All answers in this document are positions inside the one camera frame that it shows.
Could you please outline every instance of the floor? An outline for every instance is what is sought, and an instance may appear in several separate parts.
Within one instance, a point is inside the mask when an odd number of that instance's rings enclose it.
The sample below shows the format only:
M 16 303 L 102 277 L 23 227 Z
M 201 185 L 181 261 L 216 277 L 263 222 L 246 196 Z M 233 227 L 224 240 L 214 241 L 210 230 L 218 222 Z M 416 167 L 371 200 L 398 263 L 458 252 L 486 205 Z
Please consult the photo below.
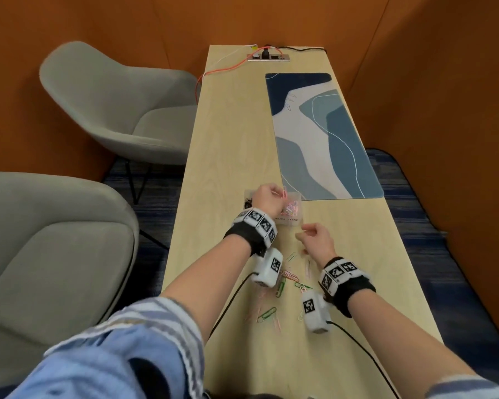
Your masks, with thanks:
M 379 150 L 368 150 L 403 243 L 445 344 L 480 375 L 499 383 L 499 332 L 458 265 L 446 249 L 443 235 L 429 222 L 397 162 Z M 147 167 L 132 164 L 136 187 Z M 124 163 L 117 160 L 105 183 L 129 202 L 131 193 Z M 170 243 L 182 174 L 164 174 L 154 167 L 144 194 L 134 209 L 140 227 Z M 118 308 L 158 295 L 166 252 L 141 238 L 133 273 Z

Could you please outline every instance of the hand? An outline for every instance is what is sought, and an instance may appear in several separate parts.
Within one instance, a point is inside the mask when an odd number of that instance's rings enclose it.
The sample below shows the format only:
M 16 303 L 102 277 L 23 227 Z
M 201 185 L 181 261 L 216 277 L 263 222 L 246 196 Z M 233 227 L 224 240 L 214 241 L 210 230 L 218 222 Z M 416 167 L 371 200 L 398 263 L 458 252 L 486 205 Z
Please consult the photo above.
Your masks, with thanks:
M 272 219 L 281 214 L 285 204 L 286 198 L 282 196 L 282 189 L 275 183 L 260 185 L 252 196 L 252 206 L 264 211 Z
M 335 242 L 329 230 L 320 223 L 304 224 L 296 239 L 305 246 L 305 251 L 316 261 L 322 269 L 333 257 L 338 256 L 335 251 Z

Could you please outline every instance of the orange panel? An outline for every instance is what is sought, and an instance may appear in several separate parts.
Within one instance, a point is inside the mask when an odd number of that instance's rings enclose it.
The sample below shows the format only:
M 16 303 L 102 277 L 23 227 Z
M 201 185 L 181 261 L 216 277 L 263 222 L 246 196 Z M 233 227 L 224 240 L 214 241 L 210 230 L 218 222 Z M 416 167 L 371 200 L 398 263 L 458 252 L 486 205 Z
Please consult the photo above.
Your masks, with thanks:
M 38 71 L 83 40 L 128 65 L 168 68 L 152 0 L 0 0 L 0 171 L 100 180 L 113 155 L 45 93 Z
M 499 0 L 390 0 L 347 100 L 499 327 Z
M 387 0 L 156 0 L 171 68 L 203 73 L 208 46 L 325 46 L 347 93 Z

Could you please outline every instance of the red cable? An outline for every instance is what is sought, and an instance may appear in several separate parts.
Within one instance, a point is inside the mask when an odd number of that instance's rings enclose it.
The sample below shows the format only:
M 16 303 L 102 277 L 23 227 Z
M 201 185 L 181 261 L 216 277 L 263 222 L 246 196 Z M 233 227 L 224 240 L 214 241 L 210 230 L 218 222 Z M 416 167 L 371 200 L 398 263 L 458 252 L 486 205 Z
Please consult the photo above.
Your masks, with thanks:
M 275 49 L 279 53 L 283 54 L 283 52 L 281 52 L 281 50 L 279 50 L 277 47 L 274 47 L 274 46 L 263 46 L 263 47 L 259 47 L 259 49 L 257 49 L 256 51 L 252 52 L 251 54 L 254 55 L 255 53 L 258 53 L 262 49 L 270 49 L 270 48 Z M 247 57 L 245 57 L 244 60 L 242 60 L 240 63 L 235 64 L 234 66 L 226 67 L 226 68 L 218 68 L 216 70 L 211 70 L 211 71 L 206 71 L 205 73 L 203 73 L 202 75 L 200 75 L 200 77 L 198 78 L 198 81 L 196 81 L 196 86 L 194 87 L 194 96 L 196 97 L 196 104 L 198 103 L 198 84 L 200 83 L 200 81 L 203 81 L 203 78 L 207 74 L 218 73 L 220 71 L 233 70 L 234 68 L 237 68 L 238 66 L 243 65 L 245 61 L 247 61 Z

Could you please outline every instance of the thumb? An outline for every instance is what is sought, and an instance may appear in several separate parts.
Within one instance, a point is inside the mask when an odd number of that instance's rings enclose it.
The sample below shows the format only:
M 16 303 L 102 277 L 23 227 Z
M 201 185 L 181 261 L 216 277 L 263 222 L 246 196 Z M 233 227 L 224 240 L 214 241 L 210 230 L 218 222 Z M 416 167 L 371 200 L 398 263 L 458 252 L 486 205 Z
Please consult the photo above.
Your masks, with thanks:
M 296 239 L 298 241 L 301 241 L 302 244 L 305 244 L 305 241 L 308 237 L 309 236 L 304 232 L 296 232 Z

